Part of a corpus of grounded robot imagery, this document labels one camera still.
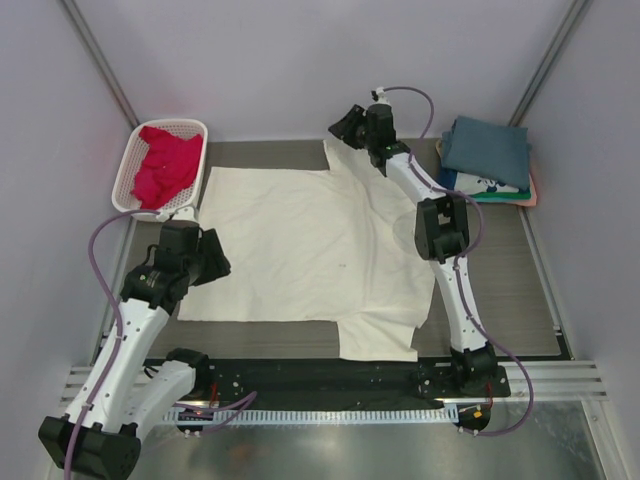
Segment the white perforated plastic basket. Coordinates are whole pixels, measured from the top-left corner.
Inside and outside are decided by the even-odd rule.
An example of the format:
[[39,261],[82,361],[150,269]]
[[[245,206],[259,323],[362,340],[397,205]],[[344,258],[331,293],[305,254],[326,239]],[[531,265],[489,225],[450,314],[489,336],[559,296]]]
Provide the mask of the white perforated plastic basket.
[[119,212],[142,221],[198,205],[206,160],[208,129],[194,119],[160,119],[134,129],[126,145],[111,200]]

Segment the cream white t shirt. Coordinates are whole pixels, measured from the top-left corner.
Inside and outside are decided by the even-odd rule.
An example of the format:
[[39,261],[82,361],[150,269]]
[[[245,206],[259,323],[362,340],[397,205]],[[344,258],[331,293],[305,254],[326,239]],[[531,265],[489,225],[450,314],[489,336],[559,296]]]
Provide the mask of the cream white t shirt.
[[416,253],[414,204],[363,150],[323,144],[324,170],[214,167],[199,212],[230,262],[193,287],[182,321],[337,325],[339,355],[413,362],[434,274]]

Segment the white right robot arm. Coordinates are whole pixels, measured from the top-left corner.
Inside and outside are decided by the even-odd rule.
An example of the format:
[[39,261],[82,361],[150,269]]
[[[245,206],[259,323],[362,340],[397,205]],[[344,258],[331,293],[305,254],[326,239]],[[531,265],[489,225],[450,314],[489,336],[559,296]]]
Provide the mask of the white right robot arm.
[[415,204],[415,247],[435,274],[448,318],[451,384],[465,396],[488,393],[498,361],[483,334],[468,272],[466,199],[439,185],[397,139],[392,108],[386,103],[354,105],[328,131],[347,146],[365,150],[372,166]]

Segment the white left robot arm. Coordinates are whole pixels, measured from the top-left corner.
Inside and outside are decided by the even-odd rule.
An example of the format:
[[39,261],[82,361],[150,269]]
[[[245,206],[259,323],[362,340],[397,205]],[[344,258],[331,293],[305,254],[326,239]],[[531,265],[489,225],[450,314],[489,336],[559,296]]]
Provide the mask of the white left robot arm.
[[153,378],[133,389],[150,347],[192,286],[229,275],[216,230],[169,220],[145,261],[130,271],[115,303],[115,322],[87,380],[60,417],[46,417],[38,437],[65,478],[126,479],[142,444],[179,400],[212,387],[206,354],[176,348]]

